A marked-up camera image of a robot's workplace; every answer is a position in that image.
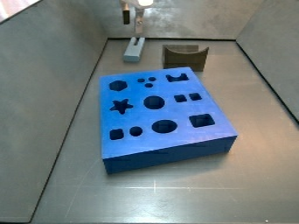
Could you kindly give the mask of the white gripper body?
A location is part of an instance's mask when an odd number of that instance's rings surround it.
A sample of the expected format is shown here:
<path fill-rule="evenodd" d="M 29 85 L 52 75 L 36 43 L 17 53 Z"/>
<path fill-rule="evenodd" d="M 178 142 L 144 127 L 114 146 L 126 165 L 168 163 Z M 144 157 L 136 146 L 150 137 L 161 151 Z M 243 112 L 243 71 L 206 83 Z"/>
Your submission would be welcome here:
<path fill-rule="evenodd" d="M 150 7 L 154 0 L 134 0 L 136 7 Z"/>

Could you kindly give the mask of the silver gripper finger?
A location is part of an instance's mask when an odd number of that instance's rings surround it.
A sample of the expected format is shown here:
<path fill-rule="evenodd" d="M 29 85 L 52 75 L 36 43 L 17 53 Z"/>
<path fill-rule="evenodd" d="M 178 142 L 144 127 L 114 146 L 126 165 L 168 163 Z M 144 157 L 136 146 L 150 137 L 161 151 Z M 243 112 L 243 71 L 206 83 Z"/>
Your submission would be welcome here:
<path fill-rule="evenodd" d="M 134 8 L 134 33 L 142 33 L 145 9 Z"/>
<path fill-rule="evenodd" d="M 122 24 L 129 25 L 129 8 L 128 3 L 124 0 L 118 0 L 120 2 L 120 8 L 122 11 Z"/>

